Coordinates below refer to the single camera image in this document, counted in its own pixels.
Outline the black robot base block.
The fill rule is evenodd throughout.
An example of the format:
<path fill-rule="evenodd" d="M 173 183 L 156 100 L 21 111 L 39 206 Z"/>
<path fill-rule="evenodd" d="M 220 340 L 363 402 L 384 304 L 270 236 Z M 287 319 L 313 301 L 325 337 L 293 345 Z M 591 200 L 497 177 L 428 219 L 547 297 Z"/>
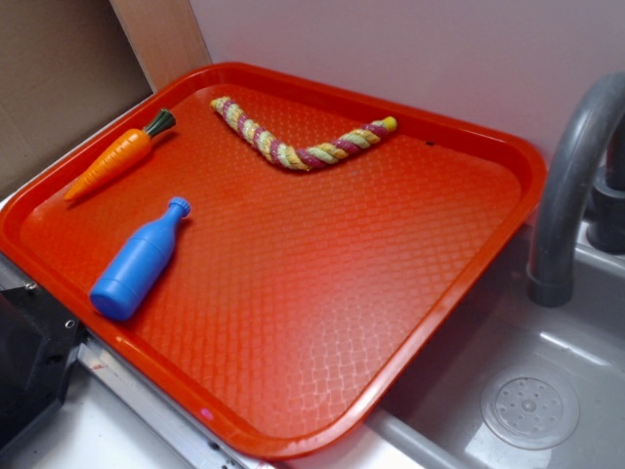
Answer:
<path fill-rule="evenodd" d="M 64 403 L 84 337 L 80 320 L 43 287 L 1 292 L 1 453 Z"/>

